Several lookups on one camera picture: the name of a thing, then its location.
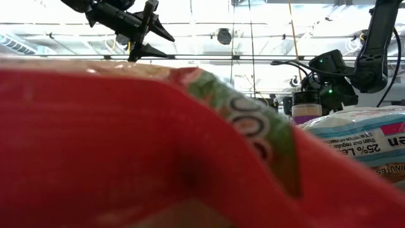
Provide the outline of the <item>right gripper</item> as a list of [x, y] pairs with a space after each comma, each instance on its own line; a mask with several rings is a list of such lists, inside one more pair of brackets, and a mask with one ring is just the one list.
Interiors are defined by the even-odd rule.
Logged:
[[[354, 69], [344, 63], [338, 49], [313, 58], [309, 66], [314, 68], [320, 83], [318, 92], [323, 111], [341, 111], [345, 106], [357, 105], [358, 95], [345, 78]], [[285, 96], [282, 103], [284, 114], [291, 116], [292, 96]]]

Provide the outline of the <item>long ceiling light bar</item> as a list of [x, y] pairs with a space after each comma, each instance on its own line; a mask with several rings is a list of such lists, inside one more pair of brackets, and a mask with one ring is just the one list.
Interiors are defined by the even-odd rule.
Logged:
[[[54, 59], [69, 59], [69, 60], [127, 60], [129, 55], [85, 55], [85, 54], [51, 54], [39, 55], [44, 58]], [[282, 61], [295, 60], [295, 56], [249, 56], [249, 55], [173, 55], [170, 54], [166, 58], [162, 57], [142, 57], [142, 60], [257, 60], [257, 61]]]

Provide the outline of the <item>black-lid spice jar purple label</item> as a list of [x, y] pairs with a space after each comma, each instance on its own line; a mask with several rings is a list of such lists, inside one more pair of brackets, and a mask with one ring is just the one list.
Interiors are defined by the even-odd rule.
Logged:
[[292, 118], [296, 124], [322, 116], [320, 96], [317, 91], [301, 91], [292, 95]]

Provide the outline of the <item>blue white ramen packet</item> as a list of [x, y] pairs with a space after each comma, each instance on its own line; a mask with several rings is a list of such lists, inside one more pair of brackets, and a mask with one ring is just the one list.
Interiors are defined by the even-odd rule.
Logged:
[[338, 111], [300, 128], [405, 191], [405, 106]]

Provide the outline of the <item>orange-red ramen packet green stripe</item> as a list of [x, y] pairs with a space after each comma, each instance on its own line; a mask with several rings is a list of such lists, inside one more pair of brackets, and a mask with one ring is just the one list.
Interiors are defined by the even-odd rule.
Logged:
[[405, 194], [203, 69], [0, 58], [0, 228], [405, 228]]

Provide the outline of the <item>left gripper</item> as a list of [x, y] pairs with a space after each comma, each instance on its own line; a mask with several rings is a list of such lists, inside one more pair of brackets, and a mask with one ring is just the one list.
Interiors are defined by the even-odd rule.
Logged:
[[168, 41], [175, 42], [174, 37], [163, 27], [160, 20], [156, 19], [154, 11], [157, 5], [157, 0], [148, 0], [143, 11], [129, 13], [111, 5], [107, 0], [94, 1], [91, 10], [85, 15], [91, 27], [97, 22], [115, 31], [115, 34], [122, 34], [130, 39], [127, 45], [128, 61], [136, 62], [143, 57], [167, 58], [164, 52], [150, 44], [143, 44], [149, 30]]

